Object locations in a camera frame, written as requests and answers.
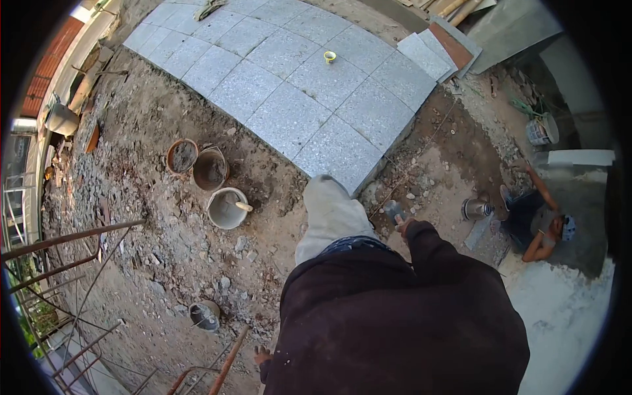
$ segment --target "gray granite floor tile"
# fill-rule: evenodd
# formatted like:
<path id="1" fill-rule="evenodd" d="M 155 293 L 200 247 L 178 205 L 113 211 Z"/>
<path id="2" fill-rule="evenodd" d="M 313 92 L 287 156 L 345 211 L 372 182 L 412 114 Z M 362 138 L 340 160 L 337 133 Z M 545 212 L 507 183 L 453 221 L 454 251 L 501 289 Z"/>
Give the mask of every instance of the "gray granite floor tile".
<path id="1" fill-rule="evenodd" d="M 389 56 L 371 77 L 399 97 L 413 112 L 417 112 L 437 85 L 432 77 L 398 51 Z"/>
<path id="2" fill-rule="evenodd" d="M 283 27 L 324 46 L 329 40 L 349 26 L 351 26 L 351 22 L 348 20 L 344 20 L 340 16 L 318 7 L 311 7 L 287 22 Z"/>
<path id="3" fill-rule="evenodd" d="M 162 25 L 179 7 L 172 3 L 158 4 L 158 7 L 147 15 L 143 23 L 149 23 L 151 25 Z"/>
<path id="4" fill-rule="evenodd" d="M 285 80 L 318 49 L 320 45 L 280 28 L 246 59 Z"/>
<path id="5" fill-rule="evenodd" d="M 281 82 L 276 75 L 244 59 L 211 93 L 210 101 L 245 124 Z"/>
<path id="6" fill-rule="evenodd" d="M 150 62 L 154 63 L 158 67 L 164 67 L 167 59 L 173 55 L 174 52 L 178 49 L 178 47 L 187 39 L 189 36 L 186 34 L 182 34 L 180 32 L 171 32 L 165 39 L 158 44 L 156 49 L 149 55 L 147 59 Z"/>
<path id="7" fill-rule="evenodd" d="M 173 52 L 162 68 L 180 79 L 209 48 L 208 42 L 189 37 Z"/>
<path id="8" fill-rule="evenodd" d="M 435 81 L 439 81 L 450 70 L 450 66 L 439 55 L 432 52 L 416 33 L 398 42 L 397 48 Z"/>
<path id="9" fill-rule="evenodd" d="M 330 174 L 353 194 L 381 157 L 377 148 L 333 115 L 293 162 L 310 177 Z"/>
<path id="10" fill-rule="evenodd" d="M 242 14 L 218 9 L 202 20 L 202 26 L 193 33 L 193 36 L 215 44 L 220 37 L 244 18 Z"/>
<path id="11" fill-rule="evenodd" d="M 395 48 L 356 25 L 344 29 L 325 48 L 367 74 L 373 73 L 380 63 L 395 52 Z"/>
<path id="12" fill-rule="evenodd" d="M 212 46 L 191 66 L 182 77 L 182 81 L 208 99 L 213 90 L 240 61 L 239 56 Z"/>
<path id="13" fill-rule="evenodd" d="M 270 0 L 251 12 L 250 16 L 273 25 L 283 26 L 309 7 L 309 4 L 298 0 Z"/>
<path id="14" fill-rule="evenodd" d="M 141 23 L 134 29 L 130 36 L 123 43 L 127 48 L 132 51 L 138 52 L 144 43 L 151 37 L 152 34 L 158 29 L 158 26 L 148 25 Z"/>
<path id="15" fill-rule="evenodd" d="M 335 113 L 382 153 L 386 152 L 415 114 L 371 77 Z"/>
<path id="16" fill-rule="evenodd" d="M 271 23 L 247 16 L 228 30 L 216 45 L 244 58 L 277 29 L 278 27 Z"/>
<path id="17" fill-rule="evenodd" d="M 283 82 L 246 126 L 291 160 L 331 114 L 322 104 Z"/>
<path id="18" fill-rule="evenodd" d="M 343 58 L 327 64 L 323 57 L 324 53 L 325 49 L 321 47 L 299 66 L 287 81 L 323 106 L 335 111 L 349 94 L 360 86 L 367 74 Z"/>
<path id="19" fill-rule="evenodd" d="M 171 30 L 164 27 L 156 26 L 156 31 L 145 41 L 145 43 L 137 50 L 137 52 L 145 58 L 156 49 L 157 46 L 171 33 Z"/>
<path id="20" fill-rule="evenodd" d="M 228 0 L 228 4 L 222 6 L 221 9 L 234 11 L 242 15 L 248 15 L 268 1 L 269 0 Z"/>

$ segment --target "wooden handle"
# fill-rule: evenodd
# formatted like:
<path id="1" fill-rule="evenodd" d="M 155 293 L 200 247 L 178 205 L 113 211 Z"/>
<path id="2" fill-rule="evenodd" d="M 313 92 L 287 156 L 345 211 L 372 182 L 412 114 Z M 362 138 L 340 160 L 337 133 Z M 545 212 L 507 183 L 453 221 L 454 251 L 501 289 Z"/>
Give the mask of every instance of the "wooden handle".
<path id="1" fill-rule="evenodd" d="M 245 210 L 247 212 L 251 212 L 253 207 L 249 204 L 246 203 L 242 203 L 242 202 L 235 202 L 235 206 L 239 207 L 242 210 Z"/>

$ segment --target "debris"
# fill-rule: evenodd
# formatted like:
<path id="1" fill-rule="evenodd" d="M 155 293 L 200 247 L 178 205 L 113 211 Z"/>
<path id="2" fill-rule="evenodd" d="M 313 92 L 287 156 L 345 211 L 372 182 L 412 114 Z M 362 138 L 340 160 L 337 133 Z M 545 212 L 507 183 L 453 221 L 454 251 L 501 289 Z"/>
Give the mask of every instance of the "debris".
<path id="1" fill-rule="evenodd" d="M 246 255 L 246 258 L 251 261 L 254 262 L 255 259 L 257 259 L 258 253 L 255 250 L 252 250 L 250 252 L 248 252 L 248 255 Z"/>
<path id="2" fill-rule="evenodd" d="M 235 252 L 243 251 L 248 245 L 248 238 L 246 236 L 239 236 L 237 243 L 235 244 Z"/>

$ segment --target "gray bucket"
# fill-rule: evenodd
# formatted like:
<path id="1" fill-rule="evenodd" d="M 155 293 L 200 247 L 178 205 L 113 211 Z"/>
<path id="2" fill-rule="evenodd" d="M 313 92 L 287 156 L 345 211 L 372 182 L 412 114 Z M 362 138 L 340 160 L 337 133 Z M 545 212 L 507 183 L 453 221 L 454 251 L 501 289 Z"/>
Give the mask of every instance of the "gray bucket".
<path id="1" fill-rule="evenodd" d="M 545 112 L 542 117 L 527 122 L 526 136 L 532 145 L 556 144 L 559 141 L 559 131 L 553 116 Z"/>

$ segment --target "small stone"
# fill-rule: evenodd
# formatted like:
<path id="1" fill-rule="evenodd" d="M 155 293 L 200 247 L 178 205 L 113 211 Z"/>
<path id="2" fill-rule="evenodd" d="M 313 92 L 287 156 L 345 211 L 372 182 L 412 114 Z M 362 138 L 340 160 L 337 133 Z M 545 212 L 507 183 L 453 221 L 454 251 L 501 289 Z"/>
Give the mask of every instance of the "small stone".
<path id="1" fill-rule="evenodd" d="M 257 259 L 257 256 L 258 256 L 258 255 L 259 255 L 259 254 L 258 254 L 255 250 L 252 250 L 252 251 L 248 252 L 248 255 L 246 255 L 246 258 L 247 258 L 249 261 L 254 262 L 254 261 L 255 261 L 255 259 Z"/>
<path id="2" fill-rule="evenodd" d="M 226 276 L 222 276 L 219 283 L 222 285 L 222 290 L 226 290 L 231 287 L 231 280 Z"/>

